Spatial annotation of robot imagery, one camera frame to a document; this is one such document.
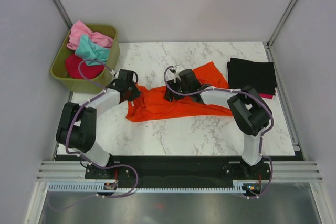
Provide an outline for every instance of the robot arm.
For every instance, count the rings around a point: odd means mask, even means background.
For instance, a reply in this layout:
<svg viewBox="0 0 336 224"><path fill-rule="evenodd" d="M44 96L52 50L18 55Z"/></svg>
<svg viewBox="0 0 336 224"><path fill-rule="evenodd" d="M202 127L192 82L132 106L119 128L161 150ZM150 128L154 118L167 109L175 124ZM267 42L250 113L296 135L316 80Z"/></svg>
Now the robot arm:
<svg viewBox="0 0 336 224"><path fill-rule="evenodd" d="M114 79L106 90L97 95L97 99L86 105L80 112L76 121L80 125L72 128L69 148L79 150L88 160L105 167L111 159L111 154L106 152L96 141L97 117L106 110L124 101L133 101L141 92L133 81L135 73L130 70L120 69L118 77ZM71 122L82 104L68 102L64 105L56 133L56 141L66 145L66 138Z"/></svg>
<svg viewBox="0 0 336 224"><path fill-rule="evenodd" d="M244 134L242 158L249 166L258 164L262 159L260 155L262 145L260 135L262 130L268 126L270 120L266 110L255 100L243 94L223 92L223 89L215 86L201 85L191 69L183 69L181 66L175 66L171 69L171 72L175 74L175 77L173 80L167 81L167 84L174 91L181 94L190 94L197 93L197 91L204 89L210 89L211 91L192 95L191 99L200 104L212 104L231 109L237 126ZM241 91L254 96L270 111L269 107L254 88L246 86ZM164 98L168 101L174 101L180 100L184 98L184 96L175 94L170 89L166 89Z"/></svg>

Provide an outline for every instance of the pink cloth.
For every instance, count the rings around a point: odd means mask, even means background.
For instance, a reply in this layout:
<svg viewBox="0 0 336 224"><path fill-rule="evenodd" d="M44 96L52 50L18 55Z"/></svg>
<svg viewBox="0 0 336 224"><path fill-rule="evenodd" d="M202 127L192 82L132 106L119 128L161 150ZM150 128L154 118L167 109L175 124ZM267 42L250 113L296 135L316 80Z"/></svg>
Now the pink cloth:
<svg viewBox="0 0 336 224"><path fill-rule="evenodd" d="M104 34L93 32L87 27L82 21L77 21L71 28L68 48L71 50L76 50L79 45L79 40L82 35L88 35L93 43L101 47L110 48L113 44L113 39Z"/></svg>
<svg viewBox="0 0 336 224"><path fill-rule="evenodd" d="M273 98L273 95L272 95L272 94L263 94L263 93L259 93L259 95L260 95L262 98L267 98L267 99L272 99L272 98Z"/></svg>

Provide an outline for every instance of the white wall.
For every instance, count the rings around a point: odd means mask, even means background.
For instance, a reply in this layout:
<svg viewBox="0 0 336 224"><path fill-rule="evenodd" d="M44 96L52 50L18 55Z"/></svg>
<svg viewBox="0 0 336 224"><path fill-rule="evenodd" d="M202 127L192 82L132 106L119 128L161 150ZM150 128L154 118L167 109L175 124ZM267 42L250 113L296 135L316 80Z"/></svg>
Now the white wall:
<svg viewBox="0 0 336 224"><path fill-rule="evenodd" d="M61 0L73 22L115 25L122 42L267 41L290 0Z"/></svg>
<svg viewBox="0 0 336 224"><path fill-rule="evenodd" d="M336 209L336 1L299 0L274 45L308 158Z"/></svg>
<svg viewBox="0 0 336 224"><path fill-rule="evenodd" d="M0 223L19 224L68 94L49 75L67 28L51 0L0 0L0 28Z"/></svg>

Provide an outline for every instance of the red cloth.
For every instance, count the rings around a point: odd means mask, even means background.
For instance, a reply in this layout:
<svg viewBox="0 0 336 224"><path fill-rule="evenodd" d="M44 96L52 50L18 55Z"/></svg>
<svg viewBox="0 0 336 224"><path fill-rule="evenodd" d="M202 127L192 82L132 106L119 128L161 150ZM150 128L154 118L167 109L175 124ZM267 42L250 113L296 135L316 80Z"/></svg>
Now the red cloth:
<svg viewBox="0 0 336 224"><path fill-rule="evenodd" d="M259 95L260 95L262 98L267 98L267 99L272 99L272 98L273 98L273 95L272 95L272 94L263 94L263 93L259 93Z"/></svg>
<svg viewBox="0 0 336 224"><path fill-rule="evenodd" d="M76 56L75 54L72 54L68 59L65 61L65 67L67 68L69 75L74 79L84 79L79 71L78 71L78 65L83 61L82 58ZM85 63L83 63L80 66L80 70L84 74L84 76L88 79L93 79L97 77L100 73L103 72L104 66L103 65L93 65L88 66Z"/></svg>
<svg viewBox="0 0 336 224"><path fill-rule="evenodd" d="M228 88L226 80L213 62L194 69L196 77L201 84L210 84L219 88ZM144 86L139 86L141 96L128 104L128 114L126 118L132 122L144 122L148 120L160 120L168 118L180 118L184 116L196 115L229 115L231 110L215 105L202 105L195 103L189 97L169 102L163 99L165 86L148 90Z"/></svg>

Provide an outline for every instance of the teal cloth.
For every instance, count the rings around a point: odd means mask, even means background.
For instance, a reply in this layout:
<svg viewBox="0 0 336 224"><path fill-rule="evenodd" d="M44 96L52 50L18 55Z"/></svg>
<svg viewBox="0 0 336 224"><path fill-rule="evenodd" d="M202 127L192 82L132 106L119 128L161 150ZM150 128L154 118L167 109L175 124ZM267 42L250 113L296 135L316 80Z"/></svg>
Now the teal cloth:
<svg viewBox="0 0 336 224"><path fill-rule="evenodd" d="M83 60L93 59L100 60L106 64L109 58L111 49L98 46L93 43L89 36L82 35L79 40L78 48L75 51L75 55L82 58ZM86 61L86 65L93 66L99 65L98 62Z"/></svg>

